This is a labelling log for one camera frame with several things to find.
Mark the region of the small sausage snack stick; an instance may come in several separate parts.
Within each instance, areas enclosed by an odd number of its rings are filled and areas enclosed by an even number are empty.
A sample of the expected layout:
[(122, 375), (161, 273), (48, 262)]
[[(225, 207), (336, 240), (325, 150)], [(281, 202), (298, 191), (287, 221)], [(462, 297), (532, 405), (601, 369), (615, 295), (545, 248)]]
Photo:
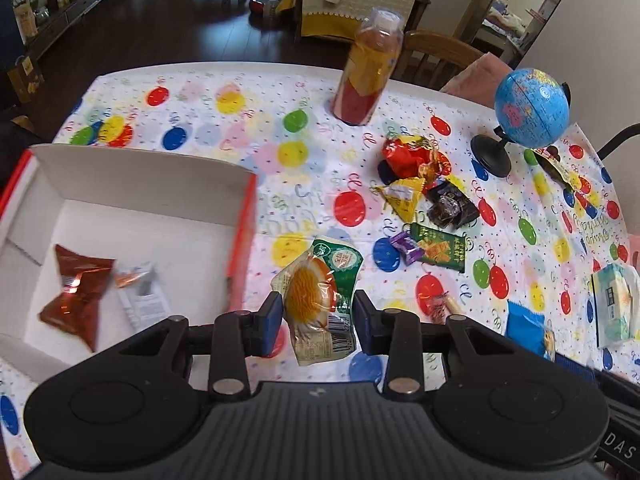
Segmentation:
[(442, 295), (431, 297), (426, 303), (428, 316), (434, 324), (445, 325), (446, 319), (451, 315), (464, 316), (462, 307), (446, 292)]

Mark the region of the green snack packet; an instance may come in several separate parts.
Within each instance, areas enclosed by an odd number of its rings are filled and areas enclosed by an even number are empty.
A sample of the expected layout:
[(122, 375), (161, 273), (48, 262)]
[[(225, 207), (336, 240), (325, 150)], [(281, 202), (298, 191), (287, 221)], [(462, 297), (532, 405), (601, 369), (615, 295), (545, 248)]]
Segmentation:
[(435, 230), (416, 222), (410, 224), (409, 235), (424, 251), (422, 262), (459, 273), (465, 271), (464, 236)]

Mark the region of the blue snack packet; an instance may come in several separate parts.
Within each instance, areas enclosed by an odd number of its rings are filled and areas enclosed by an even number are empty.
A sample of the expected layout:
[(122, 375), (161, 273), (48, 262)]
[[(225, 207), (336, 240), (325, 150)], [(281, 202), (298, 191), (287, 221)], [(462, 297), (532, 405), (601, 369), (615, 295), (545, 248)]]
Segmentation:
[(508, 301), (504, 336), (537, 356), (551, 362), (555, 360), (555, 336), (543, 314)]

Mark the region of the black snack packet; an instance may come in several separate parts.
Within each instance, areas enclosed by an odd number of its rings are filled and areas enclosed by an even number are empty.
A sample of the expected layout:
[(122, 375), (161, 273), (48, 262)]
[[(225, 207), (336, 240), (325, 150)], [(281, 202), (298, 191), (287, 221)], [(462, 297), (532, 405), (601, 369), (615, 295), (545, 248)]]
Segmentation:
[(439, 182), (439, 184), (435, 185), (434, 188), (430, 188), (426, 192), (426, 198), (433, 206), (439, 196), (444, 194), (454, 196), (461, 208), (461, 214), (457, 218), (457, 222), (455, 224), (450, 224), (451, 229), (461, 228), (462, 226), (478, 219), (480, 211), (477, 209), (477, 206), (475, 206), (454, 184), (447, 180), (442, 180), (442, 182)]

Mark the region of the yellow triangular snack packet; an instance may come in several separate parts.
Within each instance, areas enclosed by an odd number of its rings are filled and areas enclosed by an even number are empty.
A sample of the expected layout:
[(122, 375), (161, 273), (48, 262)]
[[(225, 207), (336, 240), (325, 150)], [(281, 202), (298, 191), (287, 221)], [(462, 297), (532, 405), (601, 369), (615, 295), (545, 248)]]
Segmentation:
[(420, 177), (398, 179), (388, 185), (379, 185), (374, 189), (405, 223), (411, 223), (423, 196), (425, 180)]

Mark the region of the red orange snack bag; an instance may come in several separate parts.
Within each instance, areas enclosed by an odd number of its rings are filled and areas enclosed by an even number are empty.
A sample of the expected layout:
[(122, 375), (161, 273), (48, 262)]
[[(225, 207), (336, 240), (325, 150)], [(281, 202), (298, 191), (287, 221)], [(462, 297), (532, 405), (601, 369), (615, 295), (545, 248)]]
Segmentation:
[(451, 174), (448, 157), (424, 136), (395, 136), (386, 139), (382, 155), (395, 177), (423, 178), (431, 185)]

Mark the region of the purple wrapped candy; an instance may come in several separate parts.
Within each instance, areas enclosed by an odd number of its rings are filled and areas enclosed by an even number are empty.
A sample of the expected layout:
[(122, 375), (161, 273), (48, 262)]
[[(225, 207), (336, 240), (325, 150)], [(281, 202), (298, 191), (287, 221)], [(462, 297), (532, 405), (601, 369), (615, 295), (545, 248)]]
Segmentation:
[(406, 266), (420, 261), (425, 255), (424, 249), (406, 231), (392, 236), (390, 244), (400, 252)]

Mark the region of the white silver wrapper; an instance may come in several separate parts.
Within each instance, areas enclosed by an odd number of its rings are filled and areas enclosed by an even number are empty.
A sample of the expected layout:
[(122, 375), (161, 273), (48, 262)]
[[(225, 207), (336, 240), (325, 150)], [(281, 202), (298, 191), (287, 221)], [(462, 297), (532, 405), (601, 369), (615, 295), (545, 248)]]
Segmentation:
[(114, 284), (135, 333), (171, 316), (170, 304), (152, 262), (118, 268)]

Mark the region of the colourful balloon tablecloth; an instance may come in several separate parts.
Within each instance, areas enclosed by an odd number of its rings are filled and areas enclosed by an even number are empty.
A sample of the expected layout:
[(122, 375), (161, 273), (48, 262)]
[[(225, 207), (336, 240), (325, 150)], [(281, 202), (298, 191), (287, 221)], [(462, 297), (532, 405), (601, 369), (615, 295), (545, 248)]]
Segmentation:
[[(571, 126), (555, 143), (580, 191), (564, 188), (533, 151), (506, 149), (499, 179), (471, 152), (495, 113), (469, 101), (391, 82), (367, 125), (351, 127), (330, 110), (335, 70), (281, 64), (189, 63), (124, 70), (98, 78), (51, 144), (129, 148), (211, 158), (257, 179), (255, 233), (242, 309), (259, 307), (271, 280), (319, 236), (362, 255), (358, 286), (381, 308), (424, 315), (431, 297), (449, 294), (463, 312), (504, 330), (508, 301), (543, 314), (559, 352), (639, 378), (639, 345), (600, 349), (590, 290), (594, 270), (628, 261), (620, 201), (585, 133)], [(387, 240), (406, 224), (375, 191), (382, 148), (392, 136), (424, 136), (448, 157), (446, 178), (477, 206), (465, 226), (465, 271), (406, 266)], [(37, 465), (23, 425), (35, 382), (1, 358), (1, 434), (10, 474)]]

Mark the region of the dark brown wrapped candy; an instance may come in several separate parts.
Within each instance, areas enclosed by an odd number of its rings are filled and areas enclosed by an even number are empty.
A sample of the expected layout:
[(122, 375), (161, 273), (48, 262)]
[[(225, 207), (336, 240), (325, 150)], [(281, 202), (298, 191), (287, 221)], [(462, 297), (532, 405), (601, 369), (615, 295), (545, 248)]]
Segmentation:
[(438, 200), (436, 200), (430, 210), (427, 211), (427, 217), (431, 222), (441, 228), (455, 224), (460, 214), (460, 205), (457, 199), (450, 194), (439, 196)]

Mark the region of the tissue pack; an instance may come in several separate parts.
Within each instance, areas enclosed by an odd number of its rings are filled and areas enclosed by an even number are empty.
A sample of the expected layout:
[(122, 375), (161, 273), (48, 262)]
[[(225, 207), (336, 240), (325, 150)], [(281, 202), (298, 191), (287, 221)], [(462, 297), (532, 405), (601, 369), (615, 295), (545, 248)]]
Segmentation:
[(591, 275), (600, 349), (639, 339), (639, 274), (627, 263), (611, 263)]

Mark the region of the red and white cardboard box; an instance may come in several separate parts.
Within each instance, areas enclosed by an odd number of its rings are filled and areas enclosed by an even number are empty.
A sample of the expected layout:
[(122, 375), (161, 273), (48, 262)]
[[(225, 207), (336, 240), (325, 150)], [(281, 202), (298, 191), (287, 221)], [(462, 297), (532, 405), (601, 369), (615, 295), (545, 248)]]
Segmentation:
[(241, 307), (255, 233), (247, 169), (171, 152), (40, 144), (1, 200), (1, 357), (35, 382), (88, 346), (38, 318), (61, 291), (54, 250), (149, 262), (172, 313), (195, 325)]

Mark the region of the blue desk globe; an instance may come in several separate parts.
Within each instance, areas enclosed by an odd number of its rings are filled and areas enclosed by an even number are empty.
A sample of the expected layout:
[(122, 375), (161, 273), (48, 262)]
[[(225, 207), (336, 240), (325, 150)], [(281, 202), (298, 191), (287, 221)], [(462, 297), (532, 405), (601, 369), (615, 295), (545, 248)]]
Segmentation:
[(497, 139), (478, 134), (471, 140), (475, 159), (493, 176), (511, 171), (506, 144), (545, 148), (559, 140), (570, 124), (570, 86), (536, 68), (520, 68), (506, 75), (495, 93)]

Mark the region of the wooden chair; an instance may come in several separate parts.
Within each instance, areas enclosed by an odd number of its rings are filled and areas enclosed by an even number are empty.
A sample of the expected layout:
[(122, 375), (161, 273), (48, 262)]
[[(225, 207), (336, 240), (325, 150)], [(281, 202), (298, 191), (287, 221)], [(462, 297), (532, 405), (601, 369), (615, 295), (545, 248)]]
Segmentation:
[(480, 50), (454, 37), (427, 30), (409, 30), (405, 32), (393, 78), (440, 90), (482, 55)]

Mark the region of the tea drink bottle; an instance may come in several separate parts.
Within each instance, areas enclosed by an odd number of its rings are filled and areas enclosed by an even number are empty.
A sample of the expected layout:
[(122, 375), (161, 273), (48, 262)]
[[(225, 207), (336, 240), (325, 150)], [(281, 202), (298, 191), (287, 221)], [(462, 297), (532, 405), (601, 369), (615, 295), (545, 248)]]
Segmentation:
[(337, 87), (333, 115), (351, 126), (370, 122), (402, 49), (402, 18), (374, 8), (356, 33)]

